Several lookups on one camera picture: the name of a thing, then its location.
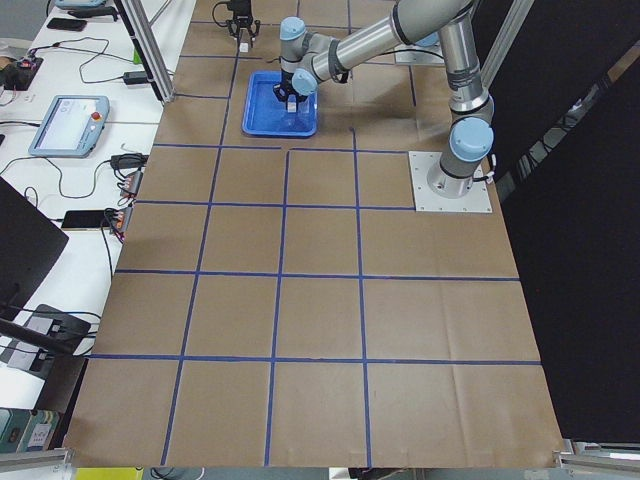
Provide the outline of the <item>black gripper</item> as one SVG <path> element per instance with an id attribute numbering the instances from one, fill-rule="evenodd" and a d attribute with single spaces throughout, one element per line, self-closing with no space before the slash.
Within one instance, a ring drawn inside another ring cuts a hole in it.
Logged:
<path id="1" fill-rule="evenodd" d="M 282 72 L 280 82 L 273 86 L 273 93 L 279 102 L 287 103 L 291 97 L 294 98 L 296 103 L 302 103 L 305 101 L 305 96 L 294 89 L 292 79 L 292 73 Z"/>
<path id="2" fill-rule="evenodd" d="M 236 46 L 240 46 L 242 32 L 247 31 L 249 35 L 249 48 L 254 47 L 256 37 L 260 32 L 260 21 L 255 20 L 253 17 L 234 17 L 231 20 L 225 21 L 229 34 L 234 38 Z"/>

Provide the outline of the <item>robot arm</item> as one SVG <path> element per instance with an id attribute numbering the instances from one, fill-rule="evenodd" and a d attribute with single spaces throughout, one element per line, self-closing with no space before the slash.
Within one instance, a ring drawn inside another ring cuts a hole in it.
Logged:
<path id="1" fill-rule="evenodd" d="M 232 13 L 232 18 L 225 21 L 229 35 L 236 40 L 236 45 L 240 48 L 243 32 L 246 31 L 249 35 L 248 44 L 252 47 L 259 35 L 261 22 L 253 16 L 251 1 L 230 0 L 226 6 Z"/>

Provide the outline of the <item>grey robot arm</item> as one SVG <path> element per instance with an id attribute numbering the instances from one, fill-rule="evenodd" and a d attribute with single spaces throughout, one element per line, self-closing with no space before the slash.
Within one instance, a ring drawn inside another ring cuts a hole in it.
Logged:
<path id="1" fill-rule="evenodd" d="M 295 16 L 280 24 L 281 77 L 278 101 L 298 103 L 331 80 L 343 84 L 355 67 L 376 57 L 415 50 L 431 34 L 438 37 L 451 97 L 452 125 L 447 146 L 430 168 L 430 189 L 449 199 L 465 196 L 475 172 L 494 143 L 494 100 L 481 79 L 472 27 L 471 1 L 398 1 L 387 17 L 337 39 L 311 32 Z"/>

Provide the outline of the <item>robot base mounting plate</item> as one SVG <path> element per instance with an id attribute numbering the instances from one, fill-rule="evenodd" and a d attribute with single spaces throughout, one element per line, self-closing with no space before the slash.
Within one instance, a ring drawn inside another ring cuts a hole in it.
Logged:
<path id="1" fill-rule="evenodd" d="M 491 214 L 493 208 L 486 181 L 475 182 L 475 176 L 450 177 L 441 169 L 440 157 L 440 152 L 408 152 L 415 210 Z"/>

